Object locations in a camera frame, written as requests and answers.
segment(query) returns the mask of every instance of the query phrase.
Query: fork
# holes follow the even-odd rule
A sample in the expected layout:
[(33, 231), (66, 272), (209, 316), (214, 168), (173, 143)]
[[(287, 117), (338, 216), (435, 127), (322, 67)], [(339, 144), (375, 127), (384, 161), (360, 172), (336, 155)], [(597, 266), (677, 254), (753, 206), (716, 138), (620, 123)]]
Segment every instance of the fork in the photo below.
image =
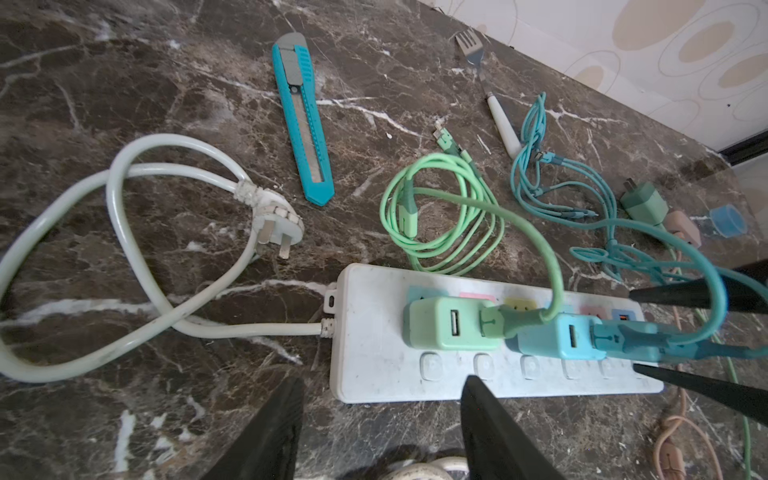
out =
[(469, 30), (460, 31), (456, 34), (456, 43), (458, 43), (458, 47), (462, 50), (462, 54), (464, 54), (467, 63), (475, 69), (478, 77), (480, 77), (480, 84), (485, 92), (485, 100), (488, 102), (488, 107), (491, 109), (491, 115), (493, 116), (493, 121), (496, 123), (496, 128), (502, 136), (504, 148), (507, 151), (507, 155), (514, 160), (520, 153), (522, 145), (520, 145), (520, 140), (515, 134), (515, 129), (513, 129), (512, 125), (509, 123), (507, 114), (504, 113), (504, 108), (498, 103), (498, 99), (496, 98), (496, 95), (494, 95), (491, 85), (486, 81), (485, 74), (482, 72), (482, 58), (485, 54), (482, 42), (480, 42), (476, 33), (470, 28)]

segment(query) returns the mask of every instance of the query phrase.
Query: fork handle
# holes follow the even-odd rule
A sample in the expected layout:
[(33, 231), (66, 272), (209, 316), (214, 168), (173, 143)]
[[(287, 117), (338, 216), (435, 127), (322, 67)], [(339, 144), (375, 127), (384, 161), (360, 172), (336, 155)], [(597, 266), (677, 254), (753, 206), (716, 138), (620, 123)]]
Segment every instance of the fork handle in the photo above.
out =
[(514, 160), (520, 153), (520, 150), (522, 150), (520, 140), (515, 134), (515, 130), (512, 129), (507, 114), (504, 113), (504, 109), (502, 108), (502, 105), (498, 103), (495, 95), (490, 94), (488, 96), (488, 106), (491, 108), (491, 115), (493, 115), (493, 121), (496, 122), (496, 128), (502, 136), (504, 148), (507, 150), (509, 157)]

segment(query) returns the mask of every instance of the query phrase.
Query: countertop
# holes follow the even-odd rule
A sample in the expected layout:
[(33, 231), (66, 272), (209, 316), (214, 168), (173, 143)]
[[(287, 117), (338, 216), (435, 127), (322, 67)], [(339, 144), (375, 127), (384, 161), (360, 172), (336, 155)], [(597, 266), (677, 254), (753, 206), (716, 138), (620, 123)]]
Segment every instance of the countertop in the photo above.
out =
[[(67, 187), (107, 168), (128, 141), (157, 132), (220, 148), (257, 183), (285, 195), (306, 225), (287, 261), (268, 249), (235, 290), (197, 312), (220, 323), (317, 321), (323, 291), (347, 264), (408, 268), (379, 223), (379, 200), (398, 170), (437, 150), (437, 119), (469, 150), (499, 203), (521, 211), (480, 85), (451, 40), (462, 25), (413, 0), (12, 2), (3, 16), (4, 249)], [(313, 56), (333, 166), (336, 196), (325, 207), (302, 195), (273, 78), (271, 46), (294, 29)], [(766, 256), (718, 154), (495, 41), (484, 65), (517, 127), (546, 91), (544, 147), (597, 168), (614, 191), (623, 191), (627, 177), (653, 181), (672, 207), (692, 217), (736, 205), (750, 233), (706, 235), (702, 251), (715, 264)], [(142, 160), (225, 174), (212, 160), (176, 148)], [(451, 186), (450, 177), (429, 175), (420, 181)], [(222, 190), (155, 177), (129, 180), (124, 198), (150, 268), (176, 298), (218, 278), (244, 247), (247, 209)], [(427, 203), (424, 227), (450, 228), (455, 209)], [(574, 245), (601, 246), (602, 232), (534, 224), (558, 252), (568, 289), (626, 296), (627, 288), (649, 285), (635, 275), (611, 282), (570, 256)], [(547, 286), (535, 249), (515, 229), (507, 231), (469, 276)], [(664, 255), (640, 234), (620, 231), (619, 240)], [(672, 321), (669, 309), (644, 308), (648, 319)], [(4, 340), (35, 362), (73, 359), (154, 318), (111, 229), (103, 191), (87, 196), (36, 248), (2, 315)], [(768, 343), (765, 325), (762, 316), (731, 315), (723, 334), (729, 343), (755, 346)], [(306, 384), (297, 478), (376, 478), (406, 459), (460, 452), (457, 402), (344, 405), (329, 391), (330, 350), (330, 340), (316, 337), (201, 340), (168, 330), (75, 379), (25, 385), (4, 378), (0, 476), (199, 478), (287, 376)], [(744, 383), (768, 387), (766, 360), (735, 363)], [(724, 379), (723, 366), (715, 359), (687, 369)], [(726, 478), (740, 477), (740, 416), (696, 394), (691, 399), (688, 413), (711, 437)], [(677, 411), (677, 392), (502, 403), (568, 478), (650, 479), (653, 439), (660, 419)], [(690, 475), (713, 477), (690, 430), (683, 427), (675, 442)], [(753, 423), (753, 470), (762, 476), (766, 452), (768, 430)]]

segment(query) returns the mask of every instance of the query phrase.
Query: coiled blue cable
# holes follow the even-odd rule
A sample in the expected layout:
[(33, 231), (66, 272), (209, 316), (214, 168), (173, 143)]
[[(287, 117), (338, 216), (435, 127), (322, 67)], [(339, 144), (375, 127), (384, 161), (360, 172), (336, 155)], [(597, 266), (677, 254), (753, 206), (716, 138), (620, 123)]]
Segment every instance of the coiled blue cable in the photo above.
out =
[[(604, 249), (572, 247), (570, 249), (571, 255), (585, 262), (601, 263), (602, 270), (620, 282), (620, 270), (622, 269), (646, 273), (652, 281), (662, 285), (669, 281), (689, 280), (686, 276), (665, 269), (680, 267), (699, 270), (710, 289), (712, 299), (709, 321), (694, 333), (672, 335), (668, 339), (671, 345), (685, 345), (708, 339), (723, 324), (727, 313), (728, 299), (720, 275), (728, 276), (747, 285), (768, 303), (768, 287), (762, 283), (741, 273), (715, 267), (701, 252), (664, 230), (634, 220), (618, 218), (616, 197), (603, 177), (592, 167), (551, 152), (541, 151), (541, 142), (544, 140), (547, 129), (547, 113), (544, 107), (546, 97), (544, 92), (539, 94), (525, 116), (521, 130), (521, 141), (524, 146), (512, 163), (509, 183), (512, 193), (520, 205), (536, 217), (582, 230), (605, 229), (606, 245)], [(528, 168), (531, 166), (531, 162), (534, 164), (533, 181), (528, 178)], [(544, 187), (541, 185), (541, 164), (560, 165), (582, 174), (594, 184), (594, 187), (580, 181), (565, 181), (551, 187)], [(604, 219), (593, 223), (576, 222), (574, 220), (599, 217), (600, 215), (592, 210), (546, 204), (538, 199), (547, 192), (562, 187), (580, 187), (593, 194), (602, 207)], [(622, 245), (616, 240), (616, 227), (627, 227), (656, 237), (658, 240), (681, 250), (687, 257), (691, 258), (692, 262), (660, 262), (641, 250)], [(765, 348), (760, 351), (768, 353)]]

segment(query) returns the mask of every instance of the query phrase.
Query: utility knife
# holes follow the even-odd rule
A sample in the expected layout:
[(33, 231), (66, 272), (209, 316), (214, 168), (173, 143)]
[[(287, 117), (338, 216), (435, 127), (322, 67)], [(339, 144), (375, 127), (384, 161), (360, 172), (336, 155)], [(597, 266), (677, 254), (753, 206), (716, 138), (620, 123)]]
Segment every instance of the utility knife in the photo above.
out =
[(304, 197), (322, 207), (335, 191), (304, 35), (292, 32), (278, 38), (272, 47), (272, 63)]

